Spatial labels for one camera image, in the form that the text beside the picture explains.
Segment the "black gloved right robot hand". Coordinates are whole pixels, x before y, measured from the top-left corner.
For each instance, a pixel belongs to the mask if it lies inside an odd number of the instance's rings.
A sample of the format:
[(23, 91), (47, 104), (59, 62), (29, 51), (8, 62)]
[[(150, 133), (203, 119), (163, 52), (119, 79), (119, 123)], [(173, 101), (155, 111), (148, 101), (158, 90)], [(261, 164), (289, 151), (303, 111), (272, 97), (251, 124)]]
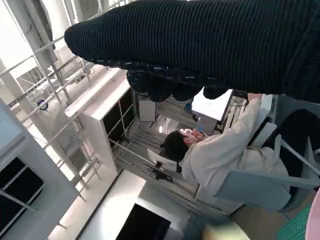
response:
[(320, 101), (317, 0), (137, 0), (69, 27), (73, 54), (151, 101), (227, 90)]

